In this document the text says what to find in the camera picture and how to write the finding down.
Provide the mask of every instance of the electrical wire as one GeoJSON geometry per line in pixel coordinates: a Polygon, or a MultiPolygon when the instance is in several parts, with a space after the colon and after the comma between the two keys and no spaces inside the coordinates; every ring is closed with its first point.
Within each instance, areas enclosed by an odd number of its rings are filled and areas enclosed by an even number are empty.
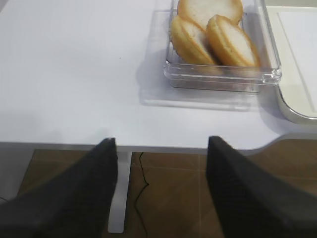
{"type": "Polygon", "coordinates": [[[145,232],[145,237],[148,237],[148,231],[145,227],[145,224],[144,224],[144,221],[143,221],[143,218],[142,218],[142,215],[140,213],[140,211],[138,210],[138,207],[137,207],[137,202],[142,194],[142,192],[146,189],[147,186],[149,186],[150,184],[147,182],[146,178],[145,178],[145,175],[144,175],[144,170],[143,170],[143,166],[142,166],[142,162],[141,162],[141,158],[143,156],[143,152],[140,154],[139,156],[139,162],[140,162],[140,166],[141,166],[141,170],[142,170],[142,176],[143,176],[143,180],[144,180],[144,187],[141,189],[141,191],[139,192],[139,195],[137,196],[137,198],[135,199],[134,201],[134,208],[135,208],[135,211],[137,212],[138,216],[139,216],[139,219],[141,221],[141,224],[142,224],[142,227],[144,229],[144,232],[145,232]]]}

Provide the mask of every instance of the clear plastic container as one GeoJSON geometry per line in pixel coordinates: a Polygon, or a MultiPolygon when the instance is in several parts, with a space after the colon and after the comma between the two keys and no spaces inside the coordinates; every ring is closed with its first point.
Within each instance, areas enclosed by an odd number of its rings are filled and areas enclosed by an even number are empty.
{"type": "MultiPolygon", "coordinates": [[[[172,87],[256,93],[260,91],[261,85],[279,84],[282,76],[281,62],[265,2],[241,2],[243,17],[240,25],[257,47],[261,67],[187,64],[174,50],[169,34],[164,74],[172,87]],[[212,73],[217,68],[221,69],[222,75],[212,73]]],[[[177,15],[177,5],[178,0],[172,0],[169,27],[173,17],[177,15]]]]}

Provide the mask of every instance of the baked pastry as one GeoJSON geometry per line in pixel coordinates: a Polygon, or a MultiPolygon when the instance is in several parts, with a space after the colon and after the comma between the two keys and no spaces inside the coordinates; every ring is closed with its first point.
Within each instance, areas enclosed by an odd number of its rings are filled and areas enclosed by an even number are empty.
{"type": "Polygon", "coordinates": [[[257,48],[249,36],[225,16],[215,15],[206,34],[215,55],[224,65],[259,67],[257,48]]]}
{"type": "Polygon", "coordinates": [[[205,33],[192,22],[175,16],[170,33],[177,54],[187,63],[217,64],[209,53],[205,33]]]}
{"type": "Polygon", "coordinates": [[[205,31],[208,21],[216,14],[226,16],[238,24],[243,8],[241,0],[179,0],[177,12],[180,17],[205,31]]]}

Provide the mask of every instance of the floor tile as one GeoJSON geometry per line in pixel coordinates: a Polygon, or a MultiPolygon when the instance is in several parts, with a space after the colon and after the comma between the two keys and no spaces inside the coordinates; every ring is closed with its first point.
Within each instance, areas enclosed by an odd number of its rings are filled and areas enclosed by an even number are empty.
{"type": "Polygon", "coordinates": [[[307,178],[292,178],[292,177],[279,177],[281,180],[306,191],[310,194],[317,196],[317,179],[307,179],[307,178]]]}
{"type": "Polygon", "coordinates": [[[32,160],[21,184],[19,195],[49,181],[69,168],[72,163],[32,160]]]}
{"type": "Polygon", "coordinates": [[[222,238],[218,215],[208,188],[206,172],[200,172],[200,227],[201,238],[222,238]]]}
{"type": "Polygon", "coordinates": [[[276,176],[317,179],[317,159],[297,144],[281,141],[249,158],[276,176]]]}
{"type": "MultiPolygon", "coordinates": [[[[133,153],[132,166],[140,166],[139,156],[140,153],[133,153]]],[[[193,154],[144,153],[142,165],[143,167],[198,170],[198,159],[198,155],[193,154]]]]}
{"type": "Polygon", "coordinates": [[[76,150],[35,150],[32,160],[75,163],[86,153],[87,151],[76,150]]]}
{"type": "Polygon", "coordinates": [[[199,155],[199,170],[205,171],[207,164],[207,155],[199,155]]]}
{"type": "MultiPolygon", "coordinates": [[[[145,221],[149,238],[199,237],[199,174],[197,171],[145,168],[150,184],[138,200],[137,207],[145,221]]],[[[133,203],[144,185],[141,168],[132,167],[124,234],[111,237],[145,237],[133,203]]]]}

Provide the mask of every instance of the sliced bread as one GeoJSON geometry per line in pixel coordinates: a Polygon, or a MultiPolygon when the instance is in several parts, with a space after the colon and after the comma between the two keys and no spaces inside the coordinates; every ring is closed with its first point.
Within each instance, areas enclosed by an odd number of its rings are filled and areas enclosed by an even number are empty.
{"type": "Polygon", "coordinates": [[[208,22],[206,34],[215,55],[224,65],[260,66],[255,45],[246,33],[228,18],[215,15],[208,22]]]}
{"type": "Polygon", "coordinates": [[[184,61],[192,64],[216,64],[216,60],[208,52],[205,33],[196,25],[175,16],[170,33],[177,54],[184,61]]]}
{"type": "Polygon", "coordinates": [[[178,15],[205,31],[208,21],[216,14],[226,16],[235,24],[242,18],[241,0],[179,0],[178,15]]]}

